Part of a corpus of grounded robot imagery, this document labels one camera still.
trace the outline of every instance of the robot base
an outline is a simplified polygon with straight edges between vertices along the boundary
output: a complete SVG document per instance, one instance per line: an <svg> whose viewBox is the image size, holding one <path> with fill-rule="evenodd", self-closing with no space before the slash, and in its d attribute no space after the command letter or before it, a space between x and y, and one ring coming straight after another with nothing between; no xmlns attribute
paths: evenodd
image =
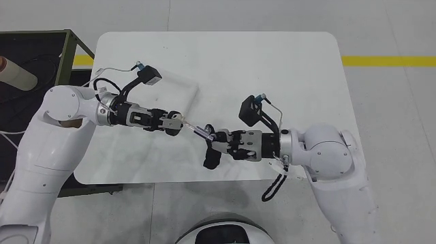
<svg viewBox="0 0 436 244"><path fill-rule="evenodd" d="M231 213L202 220L176 244L274 244L268 233L251 220Z"/></svg>

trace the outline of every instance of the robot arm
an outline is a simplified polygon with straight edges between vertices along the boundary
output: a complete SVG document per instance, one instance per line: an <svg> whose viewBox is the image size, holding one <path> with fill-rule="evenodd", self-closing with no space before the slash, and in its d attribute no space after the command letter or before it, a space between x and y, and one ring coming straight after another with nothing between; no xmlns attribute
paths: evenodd
<svg viewBox="0 0 436 244"><path fill-rule="evenodd" d="M239 117L249 126L262 121L260 98L251 96L241 106ZM207 125L206 130L215 139L208 142L204 166L215 169L222 153L252 162L276 158L286 171L290 164L303 166L317 203L341 243L381 243L378 207L366 174L364 155L354 137L331 125L314 125L305 133L295 129L277 133L273 125L273 133L269 134L256 130L215 132Z"/></svg>
<svg viewBox="0 0 436 244"><path fill-rule="evenodd" d="M46 93L20 142L14 180L0 206L0 243L50 242L53 205L96 126L120 124L171 136L180 132L178 112L142 108L126 98L104 90L96 97L94 89L71 86Z"/></svg>

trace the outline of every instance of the gray floor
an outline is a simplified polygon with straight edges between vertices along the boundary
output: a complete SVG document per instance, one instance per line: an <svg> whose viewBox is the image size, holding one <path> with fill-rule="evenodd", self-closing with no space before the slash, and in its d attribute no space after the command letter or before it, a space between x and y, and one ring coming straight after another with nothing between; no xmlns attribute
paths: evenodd
<svg viewBox="0 0 436 244"><path fill-rule="evenodd" d="M92 49L107 31L328 31L342 55L436 55L436 0L0 0L0 30L72 28ZM436 239L436 68L347 67L385 243ZM235 212L277 243L338 243L306 181L130 185L57 200L53 243L173 243Z"/></svg>

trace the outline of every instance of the paper towel roll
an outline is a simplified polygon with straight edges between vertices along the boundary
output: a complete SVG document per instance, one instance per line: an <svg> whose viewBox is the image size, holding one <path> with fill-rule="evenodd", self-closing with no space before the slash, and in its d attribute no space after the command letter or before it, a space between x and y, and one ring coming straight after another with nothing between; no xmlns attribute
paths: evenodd
<svg viewBox="0 0 436 244"><path fill-rule="evenodd" d="M0 81L22 91L30 91L35 88L38 79L9 59L0 57Z"/></svg>

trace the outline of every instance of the white tabletop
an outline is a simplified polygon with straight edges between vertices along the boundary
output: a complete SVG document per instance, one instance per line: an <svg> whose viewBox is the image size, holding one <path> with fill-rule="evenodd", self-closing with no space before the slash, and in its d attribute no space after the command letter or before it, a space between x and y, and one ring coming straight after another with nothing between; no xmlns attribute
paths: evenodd
<svg viewBox="0 0 436 244"><path fill-rule="evenodd" d="M283 111L283 128L305 131L314 123L330 123L339 130L348 129L362 148L337 41L329 33L106 33L98 41L93 72L101 67L128 69L138 60L197 82L199 89L193 102L181 103L175 97L184 88L160 95L167 101L174 97L174 107L168 109L184 110L193 124L248 129L238 118L240 105L251 94L265 93ZM109 71L104 76L120 86L135 77L133 73ZM139 85L129 100L154 108L154 99L141 97L153 89ZM275 110L268 105L264 110L278 121ZM252 129L270 132L261 123ZM222 155L217 169L207 170L202 166L205 152L204 141L186 127L177 137L140 128L97 127L74 174L86 184L237 181L277 176L269 159L259 163L234 161L229 155ZM304 177L296 166L290 174L290 178Z"/></svg>

